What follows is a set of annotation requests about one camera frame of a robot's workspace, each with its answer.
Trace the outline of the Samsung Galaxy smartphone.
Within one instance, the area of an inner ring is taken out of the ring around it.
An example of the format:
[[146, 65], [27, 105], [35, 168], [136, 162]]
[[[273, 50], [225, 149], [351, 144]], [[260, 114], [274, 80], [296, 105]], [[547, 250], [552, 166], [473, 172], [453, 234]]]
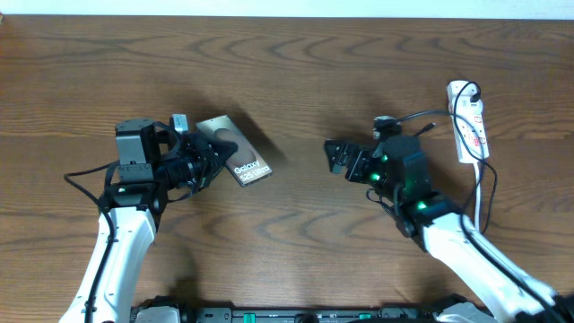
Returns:
[[273, 174], [269, 164], [229, 116], [207, 119], [196, 123], [196, 127], [212, 139], [231, 142], [238, 146], [237, 151], [227, 159], [226, 167], [242, 187], [250, 186]]

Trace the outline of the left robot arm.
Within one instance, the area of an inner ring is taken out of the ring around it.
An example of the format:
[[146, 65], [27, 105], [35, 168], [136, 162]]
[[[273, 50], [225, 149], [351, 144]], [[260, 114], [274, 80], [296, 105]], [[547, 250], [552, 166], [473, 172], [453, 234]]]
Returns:
[[230, 141], [187, 130], [182, 115], [169, 124], [150, 118], [116, 124], [117, 161], [101, 166], [98, 238], [64, 322], [127, 322], [142, 264], [172, 189], [208, 188], [238, 150]]

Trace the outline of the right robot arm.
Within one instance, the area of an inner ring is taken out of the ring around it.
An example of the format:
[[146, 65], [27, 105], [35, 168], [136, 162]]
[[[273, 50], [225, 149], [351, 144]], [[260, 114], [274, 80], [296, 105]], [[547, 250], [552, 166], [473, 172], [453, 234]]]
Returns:
[[433, 188], [415, 136], [383, 138], [375, 147], [327, 140], [332, 172], [367, 184], [387, 206], [397, 229], [449, 267], [499, 322], [571, 322], [572, 297], [560, 296], [514, 264], [475, 229], [461, 207]]

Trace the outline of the white power strip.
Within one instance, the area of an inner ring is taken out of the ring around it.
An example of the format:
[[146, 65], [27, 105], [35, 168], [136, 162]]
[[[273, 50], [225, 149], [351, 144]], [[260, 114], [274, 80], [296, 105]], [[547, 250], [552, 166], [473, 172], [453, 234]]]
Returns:
[[461, 163], [477, 163], [477, 158], [488, 158], [490, 153], [480, 87], [476, 83], [455, 80], [447, 86], [447, 95], [458, 160]]

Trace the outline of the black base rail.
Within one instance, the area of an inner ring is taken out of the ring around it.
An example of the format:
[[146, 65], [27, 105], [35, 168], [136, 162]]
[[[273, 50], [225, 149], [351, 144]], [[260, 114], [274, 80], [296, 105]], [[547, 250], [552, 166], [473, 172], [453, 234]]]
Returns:
[[194, 307], [156, 297], [131, 309], [130, 323], [347, 323], [347, 322], [493, 322], [486, 310], [453, 294], [430, 305], [391, 304], [381, 308]]

